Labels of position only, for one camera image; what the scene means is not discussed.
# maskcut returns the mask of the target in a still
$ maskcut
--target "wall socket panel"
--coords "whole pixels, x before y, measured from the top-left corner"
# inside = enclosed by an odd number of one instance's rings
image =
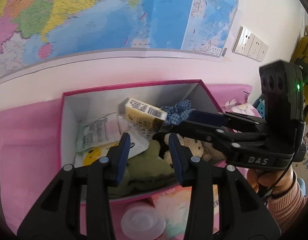
[[[249,49],[252,46],[254,37],[255,35],[251,31],[245,27],[241,27],[235,42],[235,46],[233,48],[233,52],[247,56]]]
[[[256,59],[262,44],[263,44],[262,40],[259,37],[255,36],[252,46],[250,47],[249,52],[247,54],[247,57]]]
[[[241,27],[233,47],[233,52],[262,62],[268,51],[268,45],[250,30]]]
[[[260,47],[260,51],[258,53],[256,60],[259,61],[259,62],[263,62],[268,49],[269,49],[269,47],[267,46],[267,44],[265,42],[263,42],[262,46]]]

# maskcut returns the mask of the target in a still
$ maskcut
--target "blue checkered fabric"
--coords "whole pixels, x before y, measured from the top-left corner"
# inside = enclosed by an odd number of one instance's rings
[[[192,103],[189,100],[183,100],[175,106],[163,106],[161,109],[167,112],[167,118],[164,125],[179,125],[187,120],[194,109],[191,109]]]

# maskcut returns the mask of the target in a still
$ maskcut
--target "pink bed sheet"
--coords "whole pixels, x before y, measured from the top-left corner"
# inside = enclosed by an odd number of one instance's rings
[[[6,223],[15,234],[59,171],[55,163],[60,118],[61,99],[0,112],[1,202]]]

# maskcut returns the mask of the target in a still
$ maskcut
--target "white packet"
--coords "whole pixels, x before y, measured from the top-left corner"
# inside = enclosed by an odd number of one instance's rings
[[[121,134],[128,132],[131,137],[131,148],[128,158],[132,158],[147,150],[150,142],[141,130],[134,123],[127,121],[123,116],[118,115],[117,118]]]
[[[79,123],[78,127],[76,152],[82,152],[91,147],[117,142],[120,138],[121,135],[116,113],[83,121]]]

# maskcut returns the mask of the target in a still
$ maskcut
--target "human hand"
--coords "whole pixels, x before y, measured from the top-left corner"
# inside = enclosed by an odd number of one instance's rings
[[[276,180],[281,176],[283,171],[274,171],[263,176],[258,177],[256,172],[252,169],[249,169],[247,172],[247,182],[253,188],[253,190],[257,193],[259,190],[259,185],[263,185],[265,187],[270,187],[273,185]],[[273,189],[273,194],[278,194],[288,190],[293,184],[293,168],[292,166],[288,169],[284,177],[278,182],[278,184]]]

